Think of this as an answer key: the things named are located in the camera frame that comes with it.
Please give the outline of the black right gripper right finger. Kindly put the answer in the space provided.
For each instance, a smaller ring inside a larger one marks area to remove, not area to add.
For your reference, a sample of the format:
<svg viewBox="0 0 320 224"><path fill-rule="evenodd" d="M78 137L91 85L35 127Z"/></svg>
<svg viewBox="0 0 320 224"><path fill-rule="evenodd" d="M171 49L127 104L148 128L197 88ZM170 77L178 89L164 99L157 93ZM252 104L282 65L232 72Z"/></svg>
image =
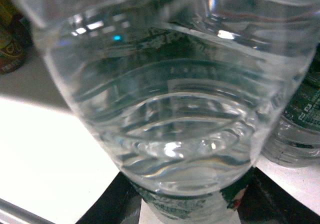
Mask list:
<svg viewBox="0 0 320 224"><path fill-rule="evenodd" d="M242 224L319 224L320 215L289 195L258 168L237 209Z"/></svg>

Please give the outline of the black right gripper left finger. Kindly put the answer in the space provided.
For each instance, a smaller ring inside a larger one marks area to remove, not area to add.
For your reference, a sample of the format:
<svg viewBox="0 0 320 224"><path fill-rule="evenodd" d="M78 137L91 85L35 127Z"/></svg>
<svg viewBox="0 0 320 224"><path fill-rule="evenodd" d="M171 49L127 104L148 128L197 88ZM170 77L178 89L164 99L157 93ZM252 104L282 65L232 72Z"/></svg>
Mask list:
<svg viewBox="0 0 320 224"><path fill-rule="evenodd" d="M80 224L138 224L142 198L120 172L92 207L79 219Z"/></svg>

